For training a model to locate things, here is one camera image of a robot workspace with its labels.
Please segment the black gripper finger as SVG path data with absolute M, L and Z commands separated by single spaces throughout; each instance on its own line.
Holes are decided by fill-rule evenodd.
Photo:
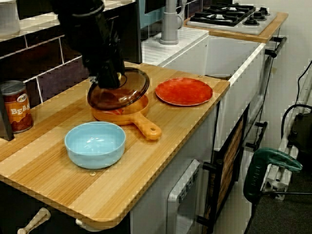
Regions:
M 106 82 L 106 88 L 118 88 L 121 83 L 121 76 L 120 72 L 112 72 Z
M 95 76 L 95 81 L 99 88 L 108 89 L 111 88 L 111 80 L 110 77 L 105 74 L 97 74 Z

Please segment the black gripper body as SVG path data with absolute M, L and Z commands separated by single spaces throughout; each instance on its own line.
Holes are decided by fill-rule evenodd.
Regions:
M 125 73 L 120 40 L 103 10 L 103 7 L 67 9 L 59 13 L 59 22 L 69 46 L 82 55 L 90 75 L 117 78 L 118 73 Z

